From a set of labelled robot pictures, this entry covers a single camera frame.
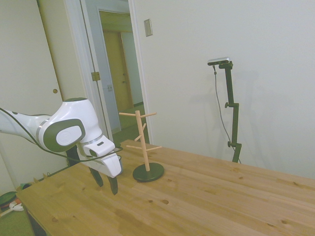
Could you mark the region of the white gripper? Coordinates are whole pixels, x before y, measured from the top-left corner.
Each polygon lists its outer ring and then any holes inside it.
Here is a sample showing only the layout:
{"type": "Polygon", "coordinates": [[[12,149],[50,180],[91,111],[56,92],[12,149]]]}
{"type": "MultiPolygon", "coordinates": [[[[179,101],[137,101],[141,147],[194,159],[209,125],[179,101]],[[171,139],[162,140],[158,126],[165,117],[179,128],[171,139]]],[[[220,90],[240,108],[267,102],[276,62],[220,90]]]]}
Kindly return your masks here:
{"type": "Polygon", "coordinates": [[[100,158],[98,160],[88,161],[85,163],[99,187],[103,186],[103,179],[99,172],[107,175],[110,188],[113,195],[118,193],[118,181],[116,176],[122,171],[121,164],[117,154],[100,158]]]}

